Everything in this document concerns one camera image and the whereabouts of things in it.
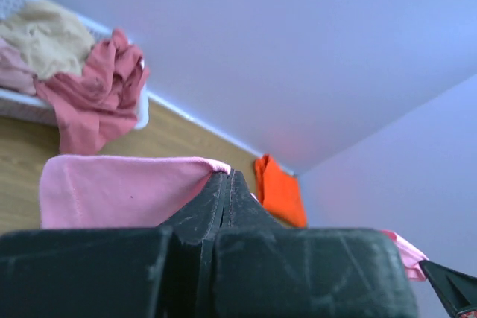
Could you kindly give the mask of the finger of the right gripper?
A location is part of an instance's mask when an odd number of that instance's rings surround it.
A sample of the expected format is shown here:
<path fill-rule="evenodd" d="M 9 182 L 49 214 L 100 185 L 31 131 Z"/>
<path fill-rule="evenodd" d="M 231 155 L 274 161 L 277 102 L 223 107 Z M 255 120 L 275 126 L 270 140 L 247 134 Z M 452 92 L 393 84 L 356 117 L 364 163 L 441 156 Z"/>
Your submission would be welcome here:
<path fill-rule="evenodd" d="M 476 277 L 427 260 L 419 265 L 450 317 L 476 317 Z"/>

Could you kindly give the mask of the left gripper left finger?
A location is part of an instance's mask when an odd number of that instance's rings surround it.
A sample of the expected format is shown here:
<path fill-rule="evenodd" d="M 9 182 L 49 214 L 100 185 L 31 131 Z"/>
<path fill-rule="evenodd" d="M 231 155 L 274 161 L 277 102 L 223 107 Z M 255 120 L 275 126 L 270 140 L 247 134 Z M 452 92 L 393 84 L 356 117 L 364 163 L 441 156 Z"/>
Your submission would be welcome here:
<path fill-rule="evenodd" d="M 228 177 L 163 224 L 1 236 L 3 317 L 207 317 Z"/>

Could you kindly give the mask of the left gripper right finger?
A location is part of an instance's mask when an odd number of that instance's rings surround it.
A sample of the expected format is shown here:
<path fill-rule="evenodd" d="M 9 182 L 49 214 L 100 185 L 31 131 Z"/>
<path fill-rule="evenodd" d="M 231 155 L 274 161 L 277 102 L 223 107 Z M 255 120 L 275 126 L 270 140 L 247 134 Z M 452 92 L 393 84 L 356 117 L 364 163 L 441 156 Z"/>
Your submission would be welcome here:
<path fill-rule="evenodd" d="M 391 239 L 375 229 L 287 229 L 254 199 L 242 173 L 227 180 L 215 238 L 214 317 L 416 317 Z"/>

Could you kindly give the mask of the folded orange t shirt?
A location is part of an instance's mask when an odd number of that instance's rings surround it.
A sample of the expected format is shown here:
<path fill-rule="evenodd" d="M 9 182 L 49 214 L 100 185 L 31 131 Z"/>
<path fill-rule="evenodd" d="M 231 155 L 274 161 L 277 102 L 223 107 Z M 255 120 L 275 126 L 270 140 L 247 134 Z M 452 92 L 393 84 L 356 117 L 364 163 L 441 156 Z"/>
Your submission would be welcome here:
<path fill-rule="evenodd" d="M 306 213 L 297 178 L 287 174 L 269 154 L 255 160 L 254 171 L 257 198 L 264 209 L 288 225 L 306 227 Z"/>

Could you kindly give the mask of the dark red t shirt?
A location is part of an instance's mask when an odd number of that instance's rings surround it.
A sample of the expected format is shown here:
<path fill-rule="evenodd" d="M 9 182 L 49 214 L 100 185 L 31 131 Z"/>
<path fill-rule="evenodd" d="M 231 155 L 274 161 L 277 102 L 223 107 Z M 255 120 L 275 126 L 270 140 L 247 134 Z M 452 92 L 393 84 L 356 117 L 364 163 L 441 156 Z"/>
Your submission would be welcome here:
<path fill-rule="evenodd" d="M 89 53 L 82 74 L 58 72 L 35 80 L 37 97 L 55 113 L 62 154 L 94 155 L 129 133 L 149 75 L 143 52 L 116 28 Z"/>

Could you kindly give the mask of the white plastic laundry basket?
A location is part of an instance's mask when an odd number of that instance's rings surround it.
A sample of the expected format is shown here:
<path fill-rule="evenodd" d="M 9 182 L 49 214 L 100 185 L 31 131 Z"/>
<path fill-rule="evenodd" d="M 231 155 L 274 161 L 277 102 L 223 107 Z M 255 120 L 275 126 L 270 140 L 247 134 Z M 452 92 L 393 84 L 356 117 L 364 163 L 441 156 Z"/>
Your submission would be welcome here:
<path fill-rule="evenodd" d="M 21 10 L 27 1 L 32 0 L 1 0 L 1 19 Z M 75 15 L 89 29 L 89 32 L 97 41 L 110 36 L 112 32 L 111 29 L 79 13 L 75 13 Z M 143 86 L 136 106 L 138 121 L 134 127 L 135 130 L 141 130 L 148 124 L 148 109 L 148 91 L 147 87 Z M 1 116 L 50 126 L 57 125 L 54 110 L 48 103 L 39 98 L 23 95 L 22 93 L 4 88 L 1 88 Z"/>

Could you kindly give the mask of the dusty pink t shirt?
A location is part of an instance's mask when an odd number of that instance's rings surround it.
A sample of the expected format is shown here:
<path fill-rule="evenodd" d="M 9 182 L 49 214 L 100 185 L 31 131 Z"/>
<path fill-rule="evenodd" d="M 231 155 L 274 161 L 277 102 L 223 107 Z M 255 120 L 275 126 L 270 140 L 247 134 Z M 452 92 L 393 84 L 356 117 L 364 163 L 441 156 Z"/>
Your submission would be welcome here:
<path fill-rule="evenodd" d="M 35 96 L 36 74 L 22 59 L 20 52 L 1 39 L 1 87 Z"/>

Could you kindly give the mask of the beige t shirt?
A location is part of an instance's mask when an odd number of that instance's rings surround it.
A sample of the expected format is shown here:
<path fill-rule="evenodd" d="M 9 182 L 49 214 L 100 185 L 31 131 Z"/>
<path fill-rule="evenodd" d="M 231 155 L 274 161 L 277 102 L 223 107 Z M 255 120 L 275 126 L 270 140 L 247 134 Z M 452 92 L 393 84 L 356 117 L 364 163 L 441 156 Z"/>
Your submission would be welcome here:
<path fill-rule="evenodd" d="M 58 72 L 81 74 L 96 44 L 75 14 L 48 0 L 27 1 L 1 20 L 1 37 L 41 79 Z"/>

